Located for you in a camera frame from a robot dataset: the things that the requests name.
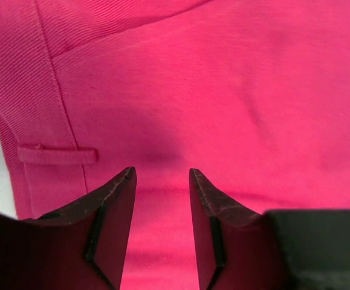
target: stitching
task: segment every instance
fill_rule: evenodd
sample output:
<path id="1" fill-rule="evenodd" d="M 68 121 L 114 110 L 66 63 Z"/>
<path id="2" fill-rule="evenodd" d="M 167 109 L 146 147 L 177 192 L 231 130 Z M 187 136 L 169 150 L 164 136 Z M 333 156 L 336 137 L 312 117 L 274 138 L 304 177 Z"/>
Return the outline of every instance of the stitching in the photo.
<path id="1" fill-rule="evenodd" d="M 77 149 L 78 148 L 78 142 L 77 142 L 77 139 L 73 133 L 73 128 L 71 126 L 71 123 L 68 119 L 68 116 L 67 116 L 67 110 L 66 110 L 66 107 L 65 107 L 65 104 L 63 103 L 63 99 L 62 99 L 62 89 L 60 87 L 60 83 L 56 77 L 56 70 L 55 70 L 55 67 L 54 67 L 54 64 L 53 64 L 53 61 L 52 61 L 52 57 L 51 57 L 51 51 L 50 51 L 50 46 L 47 42 L 47 37 L 46 37 L 46 34 L 45 34 L 45 29 L 44 29 L 44 24 L 42 22 L 42 18 L 41 18 L 41 13 L 40 13 L 40 10 L 39 10 L 39 5 L 37 3 L 37 0 L 33 0 L 33 4 L 34 4 L 34 8 L 35 8 L 35 12 L 36 12 L 36 15 L 37 15 L 37 18 L 39 20 L 39 29 L 41 31 L 41 34 L 42 34 L 42 38 L 44 40 L 44 44 L 45 44 L 45 52 L 48 56 L 48 61 L 50 63 L 50 67 L 52 69 L 52 74 L 50 75 L 50 77 L 53 78 L 53 80 L 56 82 L 56 89 L 58 91 L 57 93 L 57 96 L 56 96 L 56 101 L 59 105 L 59 108 L 60 108 L 60 111 L 62 113 L 62 117 L 65 121 L 65 126 L 67 128 L 67 131 L 68 131 L 68 134 L 70 135 L 71 137 L 71 141 L 72 141 L 72 144 L 73 146 Z M 82 165 L 82 173 L 83 173 L 83 183 L 85 185 L 85 190 L 86 192 L 88 192 L 88 186 L 87 186 L 87 183 L 86 183 L 86 175 L 85 175 L 85 169 L 83 168 L 83 165 Z"/>
<path id="2" fill-rule="evenodd" d="M 240 5 L 240 3 L 238 2 L 234 2 L 232 5 L 229 5 L 227 6 L 225 9 L 221 10 L 219 13 L 215 13 L 214 15 L 212 15 L 212 18 L 218 18 L 218 17 L 221 17 L 221 16 L 224 16 L 226 15 L 231 9 L 233 8 L 236 8 Z M 90 41 L 86 42 L 86 43 L 83 43 L 83 44 L 80 44 L 76 47 L 72 47 L 70 48 L 69 50 L 66 50 L 66 51 L 63 51 L 59 54 L 57 54 L 56 56 L 54 56 L 52 59 L 53 60 L 57 60 L 59 59 L 60 57 L 63 57 L 65 54 L 69 54 L 69 53 L 74 53 L 74 52 L 78 52 L 80 49 L 84 49 L 85 47 L 88 47 L 90 45 L 93 45 L 93 44 L 96 44 L 97 43 L 101 43 L 102 41 L 106 41 L 107 38 L 111 37 L 111 36 L 116 36 L 116 35 L 120 35 L 120 34 L 123 34 L 123 33 L 127 33 L 127 32 L 130 32 L 130 31 L 133 31 L 133 30 L 138 30 L 140 28 L 143 28 L 143 27 L 147 27 L 149 25 L 155 25 L 161 21 L 166 21 L 166 20 L 170 20 L 170 19 L 173 19 L 173 18 L 176 18 L 178 16 L 182 16 L 183 14 L 185 13 L 190 13 L 196 9 L 200 9 L 202 6 L 199 6 L 199 7 L 195 7 L 191 10 L 188 10 L 184 13 L 180 13 L 180 14 L 176 14 L 176 15 L 173 15 L 173 16 L 169 16 L 169 17 L 166 17 L 164 19 L 161 19 L 159 21 L 156 21 L 156 22 L 151 22 L 151 23 L 147 23 L 147 24 L 144 24 L 142 26 L 139 26 L 139 27 L 135 27 L 135 28 L 130 28 L 130 29 L 127 29 L 127 30 L 124 30 L 124 31 L 121 31 L 121 32 L 118 32 L 118 33 L 111 33 L 111 34 L 107 34 L 105 36 L 101 36 L 101 37 L 98 37 L 98 38 L 95 38 L 95 39 L 91 39 Z M 211 18 L 208 18 L 208 19 L 202 19 L 202 20 L 199 20 L 199 21 L 196 21 L 194 22 L 193 24 L 190 24 L 188 26 L 184 26 L 184 27 L 180 27 L 179 29 L 175 29 L 175 30 L 170 30 L 166 33 L 162 33 L 161 35 L 157 36 L 157 37 L 153 37 L 153 38 L 149 38 L 149 39 L 146 39 L 146 40 L 143 40 L 143 41 L 140 41 L 140 42 L 137 42 L 137 43 L 134 43 L 134 44 L 131 44 L 131 45 L 126 45 L 122 48 L 119 48 L 119 49 L 116 49 L 116 50 L 109 50 L 109 52 L 118 52 L 118 51 L 123 51 L 123 50 L 127 50 L 129 48 L 135 48 L 135 47 L 140 47 L 141 45 L 144 45 L 144 44 L 148 44 L 150 42 L 153 42 L 155 40 L 158 40 L 158 39 L 162 39 L 164 37 L 168 37 L 168 36 L 171 36 L 173 34 L 176 34 L 176 33 L 180 33 L 182 31 L 185 31 L 185 30 L 188 30 L 190 28 L 193 28 L 199 24 L 203 24 L 203 23 L 206 23 L 210 20 Z"/>

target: pink fabric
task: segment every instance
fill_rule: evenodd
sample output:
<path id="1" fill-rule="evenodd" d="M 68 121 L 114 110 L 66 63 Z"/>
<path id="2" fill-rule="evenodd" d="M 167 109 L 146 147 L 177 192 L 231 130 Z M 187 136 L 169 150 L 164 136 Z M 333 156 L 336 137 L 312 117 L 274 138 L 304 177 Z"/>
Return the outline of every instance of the pink fabric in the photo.
<path id="1" fill-rule="evenodd" d="M 18 147 L 19 160 L 23 163 L 41 165 L 79 165 L 97 162 L 94 149 L 56 150 L 37 147 Z"/>
<path id="2" fill-rule="evenodd" d="M 0 137 L 20 218 L 135 166 L 123 289 L 197 289 L 190 167 L 256 211 L 350 208 L 350 1 L 0 0 Z"/>

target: seam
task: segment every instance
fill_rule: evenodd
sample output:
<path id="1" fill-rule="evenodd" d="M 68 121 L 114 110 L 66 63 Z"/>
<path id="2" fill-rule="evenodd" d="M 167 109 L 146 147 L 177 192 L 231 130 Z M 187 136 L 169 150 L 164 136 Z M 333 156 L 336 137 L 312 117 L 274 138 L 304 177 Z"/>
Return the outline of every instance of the seam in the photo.
<path id="1" fill-rule="evenodd" d="M 226 15 L 231 9 L 233 8 L 236 8 L 237 6 L 239 6 L 240 3 L 238 2 L 234 2 L 232 5 L 229 5 L 227 7 L 225 7 L 225 9 L 223 9 L 222 11 L 218 12 L 218 13 L 215 13 L 213 15 L 214 18 L 217 18 L 217 17 L 221 17 L 221 16 L 224 16 Z M 140 28 L 143 28 L 143 27 L 147 27 L 149 25 L 154 25 L 158 22 L 161 22 L 161 21 L 166 21 L 166 20 L 171 20 L 172 18 L 175 18 L 177 16 L 181 16 L 185 13 L 189 13 L 191 12 L 192 10 L 196 10 L 196 9 L 199 9 L 201 8 L 203 5 L 198 5 L 196 7 L 192 7 L 192 9 L 190 10 L 186 10 L 186 11 L 182 11 L 181 13 L 175 13 L 175 14 L 172 14 L 172 15 L 169 15 L 169 16 L 165 16 L 164 18 L 158 20 L 158 21 L 155 21 L 155 22 L 150 22 L 150 23 L 147 23 L 147 24 L 143 24 L 141 26 L 138 26 L 138 27 L 133 27 L 133 28 L 129 28 L 129 29 L 126 29 L 126 30 L 123 30 L 123 31 L 120 31 L 120 32 L 116 32 L 116 33 L 109 33 L 107 35 L 104 35 L 104 36 L 100 36 L 100 37 L 97 37 L 97 38 L 94 38 L 94 39 L 91 39 L 85 43 L 82 43 L 80 45 L 77 45 L 75 47 L 72 47 L 72 48 L 69 48 L 68 50 L 65 50 L 55 56 L 52 57 L 53 60 L 55 59 L 59 59 L 60 57 L 63 57 L 65 54 L 69 54 L 69 53 L 74 53 L 74 51 L 78 51 L 82 48 L 85 48 L 87 46 L 90 46 L 90 45 L 93 45 L 95 44 L 96 42 L 99 43 L 103 40 L 106 40 L 107 38 L 111 37 L 111 36 L 117 36 L 117 35 L 120 35 L 120 34 L 123 34 L 123 33 L 127 33 L 128 31 L 133 31 L 133 30 L 137 30 L 137 29 L 140 29 Z M 176 33 L 180 33 L 182 31 L 185 31 L 185 30 L 188 30 L 190 28 L 193 28 L 197 25 L 200 25 L 200 24 L 204 24 L 206 22 L 208 22 L 210 19 L 202 19 L 202 20 L 199 20 L 199 21 L 196 21 L 194 22 L 193 24 L 190 24 L 190 25 L 186 25 L 186 26 L 183 26 L 183 27 L 180 27 L 178 29 L 175 29 L 175 30 L 170 30 L 170 31 L 167 31 L 163 34 L 161 34 L 160 36 L 157 36 L 157 37 L 152 37 L 152 38 L 149 38 L 149 39 L 146 39 L 146 40 L 142 40 L 138 43 L 135 43 L 135 44 L 132 44 L 132 45 L 126 45 L 125 47 L 123 48 L 119 48 L 117 50 L 110 50 L 111 52 L 118 52 L 118 51 L 123 51 L 123 50 L 127 50 L 129 48 L 135 48 L 135 47 L 140 47 L 144 44 L 148 44 L 150 42 L 153 42 L 157 39 L 162 39 L 164 37 L 169 37 L 169 36 L 172 36 L 173 34 L 176 34 Z"/>
<path id="2" fill-rule="evenodd" d="M 56 101 L 57 101 L 57 103 L 59 105 L 60 111 L 62 113 L 62 118 L 65 121 L 65 126 L 67 128 L 67 131 L 68 131 L 68 134 L 69 134 L 69 136 L 71 138 L 73 146 L 77 149 L 78 148 L 77 138 L 74 135 L 73 127 L 71 126 L 71 122 L 70 122 L 70 120 L 69 120 L 69 118 L 67 116 L 67 110 L 66 110 L 65 104 L 64 104 L 63 99 L 62 99 L 62 89 L 61 89 L 60 83 L 59 83 L 59 81 L 58 81 L 58 79 L 56 77 L 56 70 L 55 70 L 53 59 L 52 59 L 52 56 L 51 56 L 50 46 L 48 44 L 47 37 L 46 37 L 46 34 L 45 34 L 44 24 L 42 22 L 41 13 L 40 13 L 40 10 L 39 10 L 39 6 L 38 6 L 38 3 L 37 3 L 37 0 L 33 0 L 33 4 L 34 4 L 34 8 L 35 8 L 35 12 L 36 12 L 37 18 L 39 20 L 40 31 L 41 31 L 42 38 L 43 38 L 44 44 L 45 44 L 45 51 L 46 51 L 46 54 L 47 54 L 47 57 L 48 57 L 48 61 L 49 61 L 49 64 L 50 64 L 50 67 L 51 67 L 51 70 L 52 70 L 52 76 L 51 77 L 56 82 L 56 87 L 57 87 Z M 82 173 L 83 173 L 83 183 L 85 185 L 85 190 L 86 190 L 86 192 L 88 192 L 88 187 L 87 187 L 87 183 L 86 183 L 85 169 L 83 168 L 83 165 L 82 165 Z"/>

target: pink jacket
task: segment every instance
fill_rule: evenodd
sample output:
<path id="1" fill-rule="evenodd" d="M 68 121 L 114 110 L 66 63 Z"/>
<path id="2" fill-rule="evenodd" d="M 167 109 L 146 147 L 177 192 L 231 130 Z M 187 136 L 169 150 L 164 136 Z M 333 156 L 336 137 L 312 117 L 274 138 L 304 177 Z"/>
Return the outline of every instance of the pink jacket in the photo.
<path id="1" fill-rule="evenodd" d="M 122 287 L 196 289 L 190 167 L 350 208 L 350 1 L 0 0 L 0 139 L 20 218 L 135 166 Z"/>

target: pink garment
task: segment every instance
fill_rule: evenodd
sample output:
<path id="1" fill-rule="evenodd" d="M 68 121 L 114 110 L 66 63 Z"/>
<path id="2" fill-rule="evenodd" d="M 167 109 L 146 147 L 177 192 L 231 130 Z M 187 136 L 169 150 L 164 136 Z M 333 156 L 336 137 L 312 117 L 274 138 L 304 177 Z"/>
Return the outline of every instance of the pink garment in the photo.
<path id="1" fill-rule="evenodd" d="M 0 0 L 0 138 L 20 218 L 135 166 L 123 289 L 197 289 L 190 167 L 350 208 L 350 1 Z"/>

